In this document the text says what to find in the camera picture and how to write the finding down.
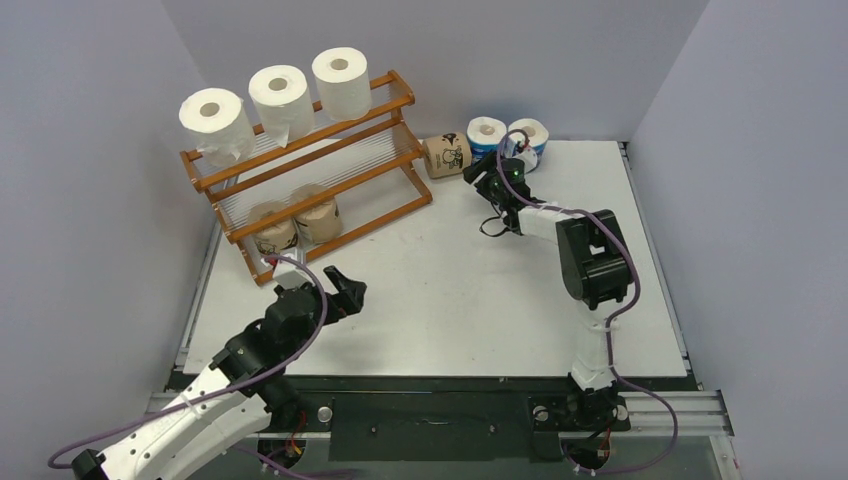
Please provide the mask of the brown roll black print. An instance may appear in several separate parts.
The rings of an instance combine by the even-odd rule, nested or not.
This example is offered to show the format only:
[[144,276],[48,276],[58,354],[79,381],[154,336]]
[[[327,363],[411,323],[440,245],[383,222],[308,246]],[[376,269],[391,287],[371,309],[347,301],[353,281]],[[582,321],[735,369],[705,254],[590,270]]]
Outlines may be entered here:
[[[253,223],[270,217],[287,207],[283,201],[268,201],[255,205],[248,213],[248,222]],[[273,224],[253,235],[258,251],[263,255],[281,254],[299,243],[298,229],[291,218]]]

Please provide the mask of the brown roll plain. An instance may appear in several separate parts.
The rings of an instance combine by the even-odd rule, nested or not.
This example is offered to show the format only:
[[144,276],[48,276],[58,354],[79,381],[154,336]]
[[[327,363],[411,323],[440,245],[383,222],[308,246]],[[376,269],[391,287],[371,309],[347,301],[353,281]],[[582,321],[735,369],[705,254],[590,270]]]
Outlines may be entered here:
[[[291,201],[299,203],[326,191],[317,184],[307,184],[292,192]],[[343,231],[338,204],[334,197],[295,215],[294,221],[306,241],[322,244],[338,238]]]

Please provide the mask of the orange wooden tiered shelf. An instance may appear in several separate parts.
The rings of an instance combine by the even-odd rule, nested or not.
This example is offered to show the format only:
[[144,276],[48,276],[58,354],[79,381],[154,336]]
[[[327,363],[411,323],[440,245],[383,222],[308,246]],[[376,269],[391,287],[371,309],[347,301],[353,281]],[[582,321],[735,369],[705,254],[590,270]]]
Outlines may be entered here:
[[333,199],[341,207],[344,230],[309,246],[310,260],[432,202],[414,165],[423,147],[403,116],[415,103],[412,88],[394,70],[372,79],[370,88],[374,106],[365,116],[336,122],[315,102],[315,130],[285,147],[255,125],[252,156],[234,166],[214,166],[197,150],[181,152],[192,187],[210,202],[223,238],[238,248],[257,285],[272,279],[259,234],[320,201]]

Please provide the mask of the white toilet paper roll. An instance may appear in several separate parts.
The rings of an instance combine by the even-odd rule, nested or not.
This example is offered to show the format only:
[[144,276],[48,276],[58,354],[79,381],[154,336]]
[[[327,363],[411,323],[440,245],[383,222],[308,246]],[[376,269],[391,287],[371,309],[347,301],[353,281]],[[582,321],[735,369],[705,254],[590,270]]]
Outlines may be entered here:
[[353,47],[335,47],[312,61],[322,109],[335,121],[362,118],[372,108],[368,63]]
[[210,164],[227,168],[250,158],[256,136],[243,100],[230,90],[206,88],[188,96],[178,112],[196,150]]
[[251,77],[248,92],[265,134],[280,147],[313,131],[313,101],[306,76],[299,68],[265,67]]

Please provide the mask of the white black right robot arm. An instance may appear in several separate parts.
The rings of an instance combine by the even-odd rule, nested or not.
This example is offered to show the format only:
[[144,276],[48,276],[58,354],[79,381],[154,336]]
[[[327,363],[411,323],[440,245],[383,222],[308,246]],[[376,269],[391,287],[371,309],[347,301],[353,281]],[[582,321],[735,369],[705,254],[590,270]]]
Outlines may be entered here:
[[[463,169],[466,183],[486,199],[507,232],[535,237],[556,245],[565,289],[571,298],[595,311],[608,301],[622,302],[633,282],[620,249],[625,246],[615,214],[569,215],[531,194],[525,163],[517,158],[498,161],[493,152]],[[618,385],[611,371],[604,320],[579,316],[574,330],[576,351],[568,375],[575,390],[564,400],[561,418],[575,429],[608,428],[620,417]]]

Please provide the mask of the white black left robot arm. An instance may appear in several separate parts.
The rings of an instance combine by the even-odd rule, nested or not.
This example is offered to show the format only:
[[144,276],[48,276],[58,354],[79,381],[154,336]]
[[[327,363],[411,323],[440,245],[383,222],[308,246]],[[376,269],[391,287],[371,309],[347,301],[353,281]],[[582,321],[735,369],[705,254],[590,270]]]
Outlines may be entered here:
[[186,479],[249,434],[285,430],[297,420],[299,394],[286,368],[320,331],[361,312],[367,286],[336,267],[323,270],[328,293],[315,275],[278,285],[258,319],[231,337],[180,395],[123,439],[85,449],[70,464],[77,479]]

